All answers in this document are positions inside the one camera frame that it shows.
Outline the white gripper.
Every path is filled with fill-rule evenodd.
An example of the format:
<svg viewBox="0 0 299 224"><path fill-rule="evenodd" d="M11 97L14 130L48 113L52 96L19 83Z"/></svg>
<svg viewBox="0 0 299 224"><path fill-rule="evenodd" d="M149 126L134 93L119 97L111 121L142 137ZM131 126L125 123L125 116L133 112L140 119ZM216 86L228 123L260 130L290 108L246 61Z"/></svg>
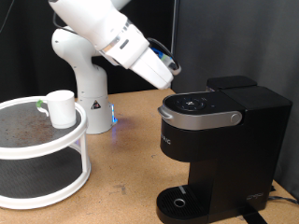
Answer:
<svg viewBox="0 0 299 224"><path fill-rule="evenodd" d="M130 69L159 90L167 89L173 80L166 65L150 48L144 51Z"/></svg>

